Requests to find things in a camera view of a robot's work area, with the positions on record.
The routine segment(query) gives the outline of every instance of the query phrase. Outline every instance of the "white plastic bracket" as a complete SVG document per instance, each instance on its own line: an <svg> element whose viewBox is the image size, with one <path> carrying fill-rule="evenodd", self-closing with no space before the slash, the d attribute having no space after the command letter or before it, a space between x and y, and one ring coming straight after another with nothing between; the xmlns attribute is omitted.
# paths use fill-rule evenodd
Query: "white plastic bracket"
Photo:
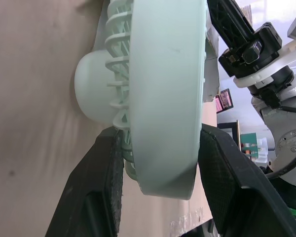
<svg viewBox="0 0 296 237"><path fill-rule="evenodd" d="M233 82L239 88L255 85L258 82L270 77L286 65L296 61L296 40L293 40L292 42L289 42L288 44L283 46L278 51L278 53L280 54L280 56L266 67L247 77L239 79L234 78Z"/></svg>

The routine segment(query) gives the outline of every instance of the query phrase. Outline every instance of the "cable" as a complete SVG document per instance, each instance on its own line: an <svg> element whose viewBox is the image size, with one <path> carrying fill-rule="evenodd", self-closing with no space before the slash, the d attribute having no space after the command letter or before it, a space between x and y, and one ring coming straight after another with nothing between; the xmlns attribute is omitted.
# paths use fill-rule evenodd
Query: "cable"
<svg viewBox="0 0 296 237"><path fill-rule="evenodd" d="M296 168L296 157L285 167L281 168L280 170L273 172L273 173L269 173L266 174L266 177L271 180L271 179L276 179L288 172L290 172L291 170Z"/></svg>
<svg viewBox="0 0 296 237"><path fill-rule="evenodd" d="M278 109L282 110L282 111L285 111L285 112L296 113L296 108L293 108L293 107L281 106Z"/></svg>

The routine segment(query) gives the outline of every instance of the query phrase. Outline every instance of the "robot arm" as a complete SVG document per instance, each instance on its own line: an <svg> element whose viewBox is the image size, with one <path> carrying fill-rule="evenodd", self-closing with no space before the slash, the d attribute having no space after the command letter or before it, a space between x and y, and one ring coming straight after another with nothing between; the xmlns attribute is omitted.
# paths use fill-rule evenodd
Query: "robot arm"
<svg viewBox="0 0 296 237"><path fill-rule="evenodd" d="M282 48L270 22L254 32L233 0L207 2L212 24L229 47L219 62L230 77L235 76L238 87L249 89L252 105L274 137L277 159L269 163L267 172L275 173L296 157L296 75L287 66L296 60L296 20L288 32L295 40ZM288 207L296 210L296 168L271 183Z"/></svg>

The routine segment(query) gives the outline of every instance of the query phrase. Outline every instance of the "black mount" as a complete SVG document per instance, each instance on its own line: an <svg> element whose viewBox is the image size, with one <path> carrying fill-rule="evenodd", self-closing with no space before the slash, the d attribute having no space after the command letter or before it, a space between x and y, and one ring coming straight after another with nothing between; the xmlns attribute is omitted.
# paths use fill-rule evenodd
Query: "black mount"
<svg viewBox="0 0 296 237"><path fill-rule="evenodd" d="M229 48L219 57L219 62L230 77L240 79L254 74L279 56L282 39L272 23L266 22L254 31L233 0L207 0L207 3L212 24ZM253 96L275 109L280 107L277 94L290 85L294 74L286 66L271 77L271 84L248 89Z"/></svg>

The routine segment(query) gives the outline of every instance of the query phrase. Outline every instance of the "table surface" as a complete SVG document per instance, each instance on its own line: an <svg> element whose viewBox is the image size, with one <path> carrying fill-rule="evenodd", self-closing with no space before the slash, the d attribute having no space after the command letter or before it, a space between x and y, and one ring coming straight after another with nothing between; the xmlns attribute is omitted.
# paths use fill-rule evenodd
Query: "table surface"
<svg viewBox="0 0 296 237"><path fill-rule="evenodd" d="M204 103L202 122L216 126L215 102ZM197 169L190 200L145 196L124 172L118 237L177 237L212 218Z"/></svg>
<svg viewBox="0 0 296 237"><path fill-rule="evenodd" d="M107 127L82 114L73 87L102 2L0 1L0 237L45 235L70 172ZM166 236L164 227L206 202L145 197L124 184L120 237Z"/></svg>

